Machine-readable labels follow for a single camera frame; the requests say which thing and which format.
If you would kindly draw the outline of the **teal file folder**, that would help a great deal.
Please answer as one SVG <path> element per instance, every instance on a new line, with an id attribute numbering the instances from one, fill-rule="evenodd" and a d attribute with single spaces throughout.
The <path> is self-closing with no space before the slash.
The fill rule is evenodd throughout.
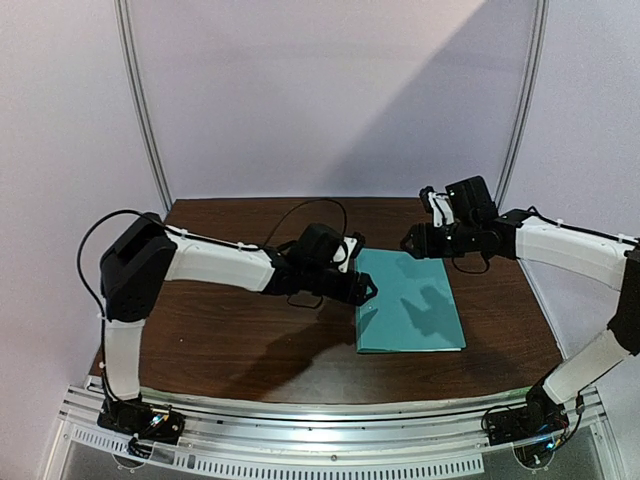
<path id="1" fill-rule="evenodd" d="M 458 352 L 466 348 L 452 288 L 440 259 L 416 260 L 400 251 L 364 249 L 358 271 L 376 296 L 356 309 L 360 354 Z"/>

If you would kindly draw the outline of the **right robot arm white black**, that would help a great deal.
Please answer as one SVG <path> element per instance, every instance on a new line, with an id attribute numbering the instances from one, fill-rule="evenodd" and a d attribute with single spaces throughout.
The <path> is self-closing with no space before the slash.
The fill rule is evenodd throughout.
<path id="1" fill-rule="evenodd" d="M 532 437 L 566 423 L 567 401 L 621 362 L 639 353 L 639 242 L 567 225 L 542 216 L 535 208 L 500 213 L 481 176 L 446 186 L 439 193 L 420 191 L 428 223 L 410 227 L 400 242 L 415 259 L 455 260 L 478 253 L 554 266 L 618 292 L 615 314 L 603 331 L 567 358 L 526 394 L 526 405 L 512 413 L 491 414 L 486 426 L 509 438 Z"/>

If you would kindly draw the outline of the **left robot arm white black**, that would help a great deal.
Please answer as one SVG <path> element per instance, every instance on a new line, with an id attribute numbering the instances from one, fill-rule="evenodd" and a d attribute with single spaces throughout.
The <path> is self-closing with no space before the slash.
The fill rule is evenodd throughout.
<path id="1" fill-rule="evenodd" d="M 103 254 L 100 291 L 105 396 L 111 419 L 128 434 L 148 426 L 140 396 L 139 358 L 143 328 L 163 285 L 194 281 L 239 287 L 271 296 L 300 292 L 360 307 L 378 289 L 354 269 L 364 246 L 359 233 L 346 235 L 321 223 L 281 246 L 233 243 L 196 235 L 142 214 Z"/>

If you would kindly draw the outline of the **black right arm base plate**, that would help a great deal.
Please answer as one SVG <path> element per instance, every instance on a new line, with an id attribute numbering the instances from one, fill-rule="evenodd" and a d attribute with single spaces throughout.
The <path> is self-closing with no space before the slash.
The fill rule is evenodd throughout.
<path id="1" fill-rule="evenodd" d="M 584 398 L 579 395 L 575 401 L 577 421 L 573 429 L 569 430 L 569 417 L 563 404 L 528 400 L 525 406 L 519 408 L 507 405 L 489 408 L 483 414 L 480 425 L 491 445 L 547 436 L 549 440 L 544 448 L 554 450 L 576 433 L 584 411 Z"/>

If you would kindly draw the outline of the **aluminium front rail frame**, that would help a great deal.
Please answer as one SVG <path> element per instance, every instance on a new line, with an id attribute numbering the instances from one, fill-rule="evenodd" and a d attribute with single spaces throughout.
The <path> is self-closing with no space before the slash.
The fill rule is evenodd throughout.
<path id="1" fill-rule="evenodd" d="M 567 445 L 542 456 L 532 442 L 492 444 L 486 413 L 512 411 L 522 390 L 439 401 L 365 405 L 265 403 L 170 394 L 186 425 L 176 445 L 139 459 L 126 436 L 97 424 L 97 378 L 70 387 L 56 422 L 46 479 L 621 479 L 602 402 L 585 391 Z"/>

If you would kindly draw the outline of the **right aluminium wall post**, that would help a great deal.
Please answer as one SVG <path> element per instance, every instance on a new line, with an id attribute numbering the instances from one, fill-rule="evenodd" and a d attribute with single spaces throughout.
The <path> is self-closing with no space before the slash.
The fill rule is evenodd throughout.
<path id="1" fill-rule="evenodd" d="M 525 58 L 525 70 L 518 97 L 516 117 L 509 139 L 506 158 L 498 177 L 494 195 L 494 201 L 498 210 L 501 210 L 504 207 L 519 150 L 524 139 L 526 123 L 533 101 L 536 80 L 540 67 L 548 11 L 549 2 L 547 0 L 538 0 L 535 2 L 534 17 Z"/>

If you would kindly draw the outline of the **aluminium wall post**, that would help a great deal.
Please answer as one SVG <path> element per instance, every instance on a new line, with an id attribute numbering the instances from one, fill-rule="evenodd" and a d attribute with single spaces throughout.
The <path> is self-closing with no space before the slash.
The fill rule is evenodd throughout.
<path id="1" fill-rule="evenodd" d="M 516 117 L 509 139 L 506 158 L 498 177 L 494 195 L 494 201 L 498 210 L 501 210 L 504 207 L 519 150 L 524 139 L 526 123 L 533 101 L 536 80 L 540 67 L 548 11 L 549 2 L 547 0 L 538 0 L 535 2 L 534 17 L 525 58 L 525 70 L 518 97 Z"/>
<path id="2" fill-rule="evenodd" d="M 139 126 L 143 149 L 149 164 L 151 177 L 155 185 L 163 211 L 169 213 L 174 199 L 155 138 L 152 119 L 139 65 L 130 2 L 115 0 L 115 18 L 119 32 L 125 73 L 129 83 L 134 114 Z"/>

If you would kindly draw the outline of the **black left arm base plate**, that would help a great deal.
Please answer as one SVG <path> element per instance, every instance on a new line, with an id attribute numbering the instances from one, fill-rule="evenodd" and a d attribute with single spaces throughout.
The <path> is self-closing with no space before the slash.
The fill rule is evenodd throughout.
<path id="1" fill-rule="evenodd" d="M 107 399 L 103 403 L 97 425 L 139 440 L 176 445 L 184 431 L 186 417 L 171 405 L 159 406 L 140 399 Z"/>

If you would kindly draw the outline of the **left aluminium wall post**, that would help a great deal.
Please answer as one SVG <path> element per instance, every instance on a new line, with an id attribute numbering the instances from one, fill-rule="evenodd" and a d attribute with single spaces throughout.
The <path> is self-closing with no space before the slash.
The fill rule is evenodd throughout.
<path id="1" fill-rule="evenodd" d="M 125 73 L 129 83 L 134 114 L 139 126 L 143 149 L 149 164 L 151 177 L 155 185 L 163 211 L 169 213 L 174 199 L 155 138 L 152 119 L 139 65 L 130 2 L 115 0 L 115 18 L 119 32 Z"/>

